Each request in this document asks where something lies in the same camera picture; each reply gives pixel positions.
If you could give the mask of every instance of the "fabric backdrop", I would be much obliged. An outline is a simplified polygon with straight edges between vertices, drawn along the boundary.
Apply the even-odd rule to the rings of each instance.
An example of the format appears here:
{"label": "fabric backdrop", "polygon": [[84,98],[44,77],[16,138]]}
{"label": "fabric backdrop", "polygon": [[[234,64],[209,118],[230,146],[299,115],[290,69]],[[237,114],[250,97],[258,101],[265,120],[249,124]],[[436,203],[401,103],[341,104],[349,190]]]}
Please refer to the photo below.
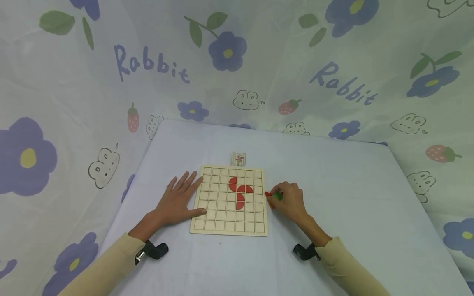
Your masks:
{"label": "fabric backdrop", "polygon": [[474,289],[472,6],[3,1],[0,294],[94,260],[163,118],[388,145]]}

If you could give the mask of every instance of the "beige sleeve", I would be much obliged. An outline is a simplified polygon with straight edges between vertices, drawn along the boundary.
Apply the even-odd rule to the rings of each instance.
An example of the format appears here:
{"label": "beige sleeve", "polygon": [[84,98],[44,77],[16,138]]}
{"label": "beige sleeve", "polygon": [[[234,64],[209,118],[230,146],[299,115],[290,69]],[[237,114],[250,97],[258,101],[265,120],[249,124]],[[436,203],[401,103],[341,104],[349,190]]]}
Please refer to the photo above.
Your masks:
{"label": "beige sleeve", "polygon": [[80,273],[58,296],[104,296],[135,267],[135,256],[145,246],[123,234],[105,253]]}
{"label": "beige sleeve", "polygon": [[390,296],[380,282],[347,251],[339,237],[317,247],[321,264],[349,296]]}

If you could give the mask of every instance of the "right hand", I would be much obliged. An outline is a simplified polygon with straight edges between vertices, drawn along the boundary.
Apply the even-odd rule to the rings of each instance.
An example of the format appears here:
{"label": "right hand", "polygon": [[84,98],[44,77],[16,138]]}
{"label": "right hand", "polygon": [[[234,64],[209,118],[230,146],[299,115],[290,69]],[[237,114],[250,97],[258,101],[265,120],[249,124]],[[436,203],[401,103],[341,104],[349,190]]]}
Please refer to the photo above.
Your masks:
{"label": "right hand", "polygon": [[271,194],[276,192],[283,192],[283,199],[278,200],[272,196],[267,197],[267,200],[285,217],[298,223],[300,220],[306,218],[308,213],[304,207],[303,190],[298,187],[296,183],[283,182],[270,191]]}

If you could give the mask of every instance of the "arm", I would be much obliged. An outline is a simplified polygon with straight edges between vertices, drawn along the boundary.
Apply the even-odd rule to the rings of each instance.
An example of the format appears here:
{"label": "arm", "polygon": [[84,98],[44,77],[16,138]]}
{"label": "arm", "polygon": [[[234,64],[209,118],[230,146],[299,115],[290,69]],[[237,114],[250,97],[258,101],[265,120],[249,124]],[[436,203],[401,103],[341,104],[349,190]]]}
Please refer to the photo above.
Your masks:
{"label": "arm", "polygon": [[202,182],[202,177],[192,183],[197,172],[188,178],[186,172],[168,184],[156,209],[152,210],[128,234],[123,234],[105,253],[79,274],[64,288],[59,296],[103,296],[135,267],[135,256],[145,242],[165,225],[177,224],[206,213],[206,209],[188,210],[191,196]]}
{"label": "arm", "polygon": [[346,250],[339,237],[331,238],[304,207],[303,190],[296,183],[276,185],[271,193],[284,192],[278,200],[267,197],[277,210],[294,221],[316,246],[327,274],[350,296],[390,296],[380,282]]}

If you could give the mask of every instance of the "purple flower print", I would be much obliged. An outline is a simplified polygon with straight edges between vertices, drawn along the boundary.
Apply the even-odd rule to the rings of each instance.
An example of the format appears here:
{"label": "purple flower print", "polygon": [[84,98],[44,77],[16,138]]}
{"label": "purple flower print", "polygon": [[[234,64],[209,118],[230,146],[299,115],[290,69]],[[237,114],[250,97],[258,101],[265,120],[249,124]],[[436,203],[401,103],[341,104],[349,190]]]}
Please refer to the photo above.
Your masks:
{"label": "purple flower print", "polygon": [[135,174],[132,174],[130,176],[130,178],[128,178],[128,181],[127,181],[127,188],[125,189],[125,191],[123,192],[122,194],[122,202],[123,200],[125,199],[125,195],[127,195],[128,193],[128,190],[130,189],[130,185],[132,185],[132,182],[133,182],[133,179],[135,178]]}
{"label": "purple flower print", "polygon": [[212,65],[219,71],[237,71],[242,67],[242,56],[247,51],[247,41],[234,36],[232,32],[223,32],[209,45]]}
{"label": "purple flower print", "polygon": [[97,235],[89,232],[80,243],[73,243],[59,254],[54,265],[56,273],[43,289],[43,296],[58,295],[76,276],[83,272],[95,259],[99,245]]}
{"label": "purple flower print", "polygon": [[100,18],[99,1],[98,0],[69,0],[70,3],[77,9],[85,7],[87,15],[92,20]]}
{"label": "purple flower print", "polygon": [[446,223],[443,229],[446,233],[443,242],[448,248],[474,259],[474,218]]}
{"label": "purple flower print", "polygon": [[407,97],[426,98],[435,94],[442,86],[452,83],[459,76],[453,67],[443,67],[433,73],[419,77],[413,82]]}
{"label": "purple flower print", "polygon": [[0,279],[4,278],[7,274],[11,273],[12,270],[16,267],[17,261],[15,259],[12,259],[7,262],[7,265],[3,270],[0,270]]}
{"label": "purple flower print", "polygon": [[231,124],[231,127],[251,128],[248,124],[242,123],[241,125]]}
{"label": "purple flower print", "polygon": [[56,148],[43,139],[43,130],[29,117],[0,130],[0,194],[40,193],[57,164]]}
{"label": "purple flower print", "polygon": [[332,127],[329,137],[345,140],[348,137],[360,132],[359,127],[360,122],[358,120],[353,120],[351,122],[339,122]]}
{"label": "purple flower print", "polygon": [[198,101],[186,103],[178,103],[178,110],[181,112],[181,117],[184,119],[192,119],[197,122],[201,122],[205,117],[209,116],[209,110],[202,107],[202,104]]}
{"label": "purple flower print", "polygon": [[378,0],[333,0],[326,9],[326,20],[334,24],[332,36],[341,37],[354,26],[368,23],[378,9]]}

